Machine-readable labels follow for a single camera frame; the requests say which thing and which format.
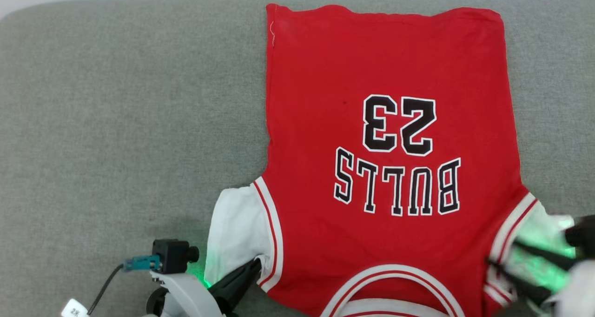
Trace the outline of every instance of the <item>basketball jersey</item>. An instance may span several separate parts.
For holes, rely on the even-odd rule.
[[[485,260],[505,262],[541,204],[519,173],[500,16],[266,9],[268,166],[219,197],[210,281],[261,258],[268,296],[313,317],[512,302]]]

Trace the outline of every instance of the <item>blue connector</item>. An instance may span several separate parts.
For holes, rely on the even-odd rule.
[[[158,271],[161,268],[159,256],[138,256],[127,258],[124,263],[124,272],[132,271]]]

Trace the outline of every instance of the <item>gray fabric surface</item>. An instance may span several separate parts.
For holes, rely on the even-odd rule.
[[[552,213],[595,212],[595,4],[589,0],[104,0],[0,22],[0,315],[89,306],[156,238],[204,252],[219,192],[266,165],[265,10],[492,8],[506,25],[522,177]],[[94,314],[144,313],[146,273]],[[300,316],[257,288],[243,317]],[[507,316],[528,315],[524,308]]]

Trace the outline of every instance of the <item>white label tag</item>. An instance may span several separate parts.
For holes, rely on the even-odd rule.
[[[87,308],[79,303],[79,301],[71,298],[62,310],[62,317],[88,317]]]

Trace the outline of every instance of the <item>white and red striped trim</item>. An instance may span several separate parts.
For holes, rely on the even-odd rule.
[[[272,266],[266,267],[265,264],[262,266],[261,277],[257,281],[257,284],[268,292],[274,287],[281,279],[281,273],[283,272],[283,234],[281,234],[281,224],[279,217],[277,216],[277,208],[275,202],[272,200],[271,194],[268,191],[266,183],[259,177],[254,181],[253,185],[258,191],[261,197],[262,204],[266,209],[266,216],[268,217],[268,223],[270,226],[271,234],[271,259]]]
[[[386,298],[353,300],[341,309],[340,317],[448,317],[444,313],[412,302]]]
[[[510,248],[524,220],[538,207],[543,207],[543,205],[533,194],[529,192],[523,197],[500,226],[489,252],[491,260],[495,260],[499,264],[503,264],[508,260]],[[498,304],[507,306],[516,300],[516,296],[511,290],[512,285],[504,277],[500,276],[495,267],[490,266],[486,275],[484,292]]]
[[[429,290],[438,298],[449,317],[465,317],[463,309],[453,294],[440,281],[423,270],[403,264],[382,264],[368,268],[355,275],[334,294],[320,317],[342,316],[342,310],[346,307],[351,297],[361,288],[374,281],[395,277],[415,281],[424,286],[425,289]],[[360,313],[365,312],[372,313],[372,311],[360,311]]]

